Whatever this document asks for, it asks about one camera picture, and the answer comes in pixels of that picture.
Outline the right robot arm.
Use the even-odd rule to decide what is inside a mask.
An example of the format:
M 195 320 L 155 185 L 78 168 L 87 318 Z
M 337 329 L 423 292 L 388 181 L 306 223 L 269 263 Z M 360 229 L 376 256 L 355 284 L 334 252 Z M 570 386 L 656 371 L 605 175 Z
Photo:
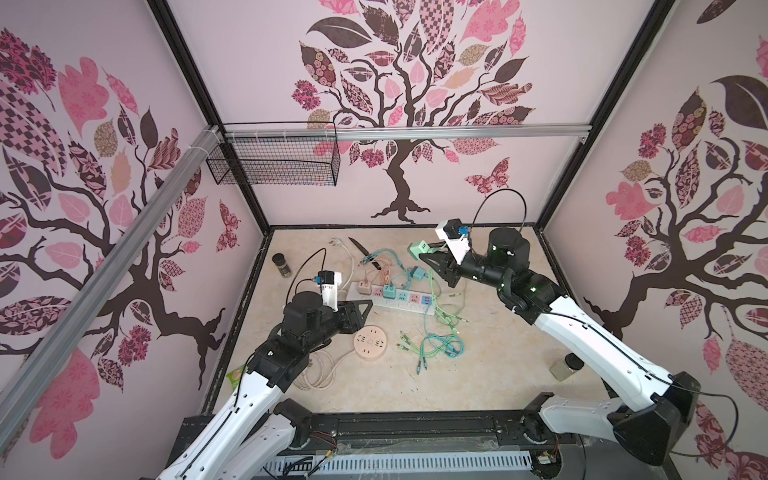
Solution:
M 458 219 L 441 222 L 437 242 L 408 250 L 449 286 L 462 279 L 488 285 L 510 311 L 550 335 L 598 374 L 612 400 L 577 401 L 548 392 L 533 402 L 547 430 L 613 441 L 637 460 L 660 466 L 691 423 L 701 392 L 690 374 L 673 374 L 644 358 L 591 318 L 567 292 L 530 268 L 530 244 L 511 227 L 493 229 L 484 254 L 473 250 Z

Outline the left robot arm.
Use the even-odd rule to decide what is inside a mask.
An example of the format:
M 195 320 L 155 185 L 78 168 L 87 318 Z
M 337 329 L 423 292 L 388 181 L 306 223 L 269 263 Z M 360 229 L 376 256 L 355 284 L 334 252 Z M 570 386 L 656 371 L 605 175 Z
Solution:
M 160 479 L 251 479 L 300 436 L 306 443 L 311 413 L 283 395 L 309 364 L 310 354 L 337 334 L 365 326 L 371 300 L 328 305 L 300 292 L 283 308 L 282 322 L 246 361 L 238 387 Z

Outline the pink charger plug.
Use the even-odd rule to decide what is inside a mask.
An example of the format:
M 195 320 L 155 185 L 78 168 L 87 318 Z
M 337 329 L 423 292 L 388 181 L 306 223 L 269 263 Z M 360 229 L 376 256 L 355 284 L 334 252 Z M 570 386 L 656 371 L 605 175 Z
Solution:
M 373 291 L 372 284 L 367 280 L 360 281 L 357 285 L 357 291 L 361 295 L 371 295 Z

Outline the green charger plug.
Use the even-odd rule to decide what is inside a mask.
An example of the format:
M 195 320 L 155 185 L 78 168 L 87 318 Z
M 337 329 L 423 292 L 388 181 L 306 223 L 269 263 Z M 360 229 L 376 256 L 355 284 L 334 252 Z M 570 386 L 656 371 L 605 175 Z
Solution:
M 428 254 L 432 251 L 432 247 L 424 240 L 419 242 L 413 242 L 408 246 L 409 254 L 419 261 L 422 254 Z

